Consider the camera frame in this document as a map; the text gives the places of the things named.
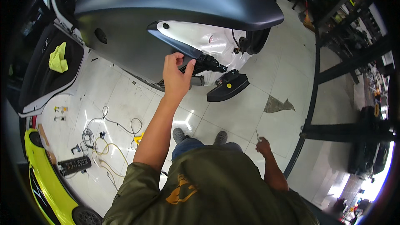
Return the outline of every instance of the cracked floor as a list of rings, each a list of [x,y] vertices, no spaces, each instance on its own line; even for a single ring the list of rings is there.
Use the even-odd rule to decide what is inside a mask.
[[[213,87],[193,86],[179,105],[173,120],[173,128],[180,127],[189,136],[198,138],[206,145],[213,143],[221,130],[228,133],[228,141],[238,143],[264,175],[264,159],[256,148],[257,129],[266,137],[282,171],[285,170],[299,138],[301,126],[307,115],[315,66],[315,36],[299,22],[292,4],[277,0],[285,20],[271,29],[262,51],[251,57],[241,73],[247,74],[250,85],[235,97],[218,103],[206,101],[206,93]],[[132,118],[143,122],[139,134],[146,130],[163,93],[137,81],[129,73],[91,52],[77,79],[76,95],[59,95],[46,105],[38,122],[43,124],[51,148],[59,161],[79,157],[71,149],[82,141],[82,132],[92,118],[102,117],[102,109],[108,106],[107,117],[127,129]],[[280,102],[286,100],[291,108],[274,113],[264,112],[269,96]],[[55,106],[67,106],[66,121],[54,122]],[[94,136],[105,132],[107,142],[116,144],[131,162],[135,144],[133,135],[116,125],[97,119],[89,127]],[[172,164],[175,142],[171,137],[170,149],[163,170],[168,172]],[[126,163],[116,149],[110,149],[102,158],[115,172],[125,175]],[[114,176],[118,188],[122,177]],[[160,188],[166,177],[160,177]],[[106,170],[93,165],[87,174],[78,173],[67,180],[77,195],[101,216],[111,206],[116,187]]]

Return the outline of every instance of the yellow microfiber towel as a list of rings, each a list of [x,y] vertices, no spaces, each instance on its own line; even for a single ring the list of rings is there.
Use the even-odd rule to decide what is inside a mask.
[[[53,71],[63,73],[68,70],[67,60],[64,59],[66,44],[67,42],[63,42],[56,47],[54,52],[50,53],[49,68]]]

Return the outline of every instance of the person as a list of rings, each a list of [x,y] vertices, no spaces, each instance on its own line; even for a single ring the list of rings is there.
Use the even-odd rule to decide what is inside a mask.
[[[190,87],[195,63],[188,62],[183,74],[177,68],[183,54],[165,57],[165,95],[103,224],[319,224],[299,194],[289,190],[265,138],[256,146],[265,158],[263,180],[240,146],[226,143],[226,132],[206,146],[175,129],[173,163],[159,189],[173,117]]]

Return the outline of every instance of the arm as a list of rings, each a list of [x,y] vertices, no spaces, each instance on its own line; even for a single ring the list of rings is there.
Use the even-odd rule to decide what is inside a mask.
[[[175,111],[190,87],[195,59],[188,62],[183,74],[178,66],[183,63],[183,54],[167,55],[164,62],[163,79],[165,95],[143,135],[133,162],[142,162],[157,172],[161,171],[170,147],[171,128]]]
[[[264,182],[275,190],[288,191],[289,185],[275,161],[268,140],[261,138],[261,142],[257,143],[256,150],[265,158]]]

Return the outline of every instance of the yellow tool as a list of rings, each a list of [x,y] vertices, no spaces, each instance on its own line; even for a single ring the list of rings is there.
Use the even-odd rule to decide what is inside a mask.
[[[141,136],[139,136],[139,137],[134,137],[134,138],[133,138],[133,140],[135,140],[135,142],[137,143],[137,145],[139,145],[140,140],[142,140],[143,135],[144,135],[144,132],[142,132],[142,135],[141,135]]]

